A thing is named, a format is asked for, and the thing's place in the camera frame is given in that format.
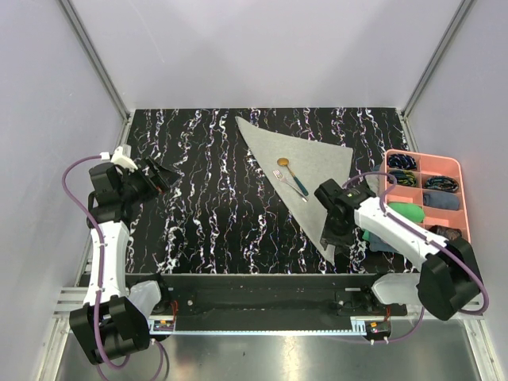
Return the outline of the grey cloth napkin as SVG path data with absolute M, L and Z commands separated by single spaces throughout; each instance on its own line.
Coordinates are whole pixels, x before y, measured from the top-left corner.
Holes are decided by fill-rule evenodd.
M 353 149 L 270 132 L 242 117 L 237 117 L 236 122 L 246 145 L 293 218 L 321 256 L 334 264 L 333 246 L 324 250 L 320 243 L 326 210 L 314 192 L 328 179 L 334 179 L 340 185 L 349 179 Z M 308 202 L 274 176 L 273 171 L 280 170 L 290 183 L 298 187 L 289 172 L 277 164 L 277 159 L 281 157 L 288 158 L 291 169 L 309 191 Z

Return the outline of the silver fork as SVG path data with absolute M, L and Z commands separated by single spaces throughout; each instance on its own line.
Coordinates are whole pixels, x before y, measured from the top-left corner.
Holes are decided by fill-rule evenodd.
M 273 174 L 281 183 L 288 185 L 293 191 L 295 191 L 304 202 L 308 202 L 308 198 L 302 193 L 302 191 L 290 183 L 280 170 L 274 170 Z

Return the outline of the gold spoon green handle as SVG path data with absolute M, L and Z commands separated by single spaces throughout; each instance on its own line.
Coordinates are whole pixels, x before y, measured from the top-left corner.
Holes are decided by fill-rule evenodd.
M 295 181 L 295 183 L 297 184 L 297 186 L 299 187 L 300 191 L 305 195 L 305 196 L 308 196 L 309 195 L 309 191 L 305 188 L 305 186 L 303 185 L 303 183 L 300 181 L 299 177 L 294 173 L 294 171 L 291 169 L 290 167 L 290 161 L 288 160 L 288 158 L 284 158 L 284 157 L 281 157 L 281 158 L 278 158 L 277 159 L 277 164 L 281 167 L 285 167 L 290 175 L 292 176 L 293 180 Z

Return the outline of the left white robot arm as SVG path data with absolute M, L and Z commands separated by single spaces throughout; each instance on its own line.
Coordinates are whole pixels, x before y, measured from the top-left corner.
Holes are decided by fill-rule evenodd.
M 126 251 L 135 206 L 166 194 L 179 173 L 151 158 L 109 158 L 89 170 L 93 190 L 79 208 L 87 216 L 92 240 L 92 268 L 82 307 L 70 313 L 70 327 L 93 365 L 117 369 L 116 359 L 148 348 L 172 330 L 156 333 L 151 315 L 176 314 L 178 303 L 161 275 L 126 282 Z

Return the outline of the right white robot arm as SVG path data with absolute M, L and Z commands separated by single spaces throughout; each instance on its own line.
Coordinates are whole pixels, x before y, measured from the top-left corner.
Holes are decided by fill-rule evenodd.
M 314 195 L 326 211 L 320 239 L 323 248 L 349 247 L 356 239 L 355 229 L 364 229 L 417 270 L 379 277 L 360 295 L 360 305 L 368 314 L 379 314 L 392 304 L 419 305 L 447 321 L 457 313 L 469 314 L 466 306 L 476 296 L 482 297 L 483 304 L 474 313 L 481 315 L 488 308 L 490 300 L 473 247 L 464 238 L 449 240 L 422 228 L 361 185 L 346 189 L 329 179 Z

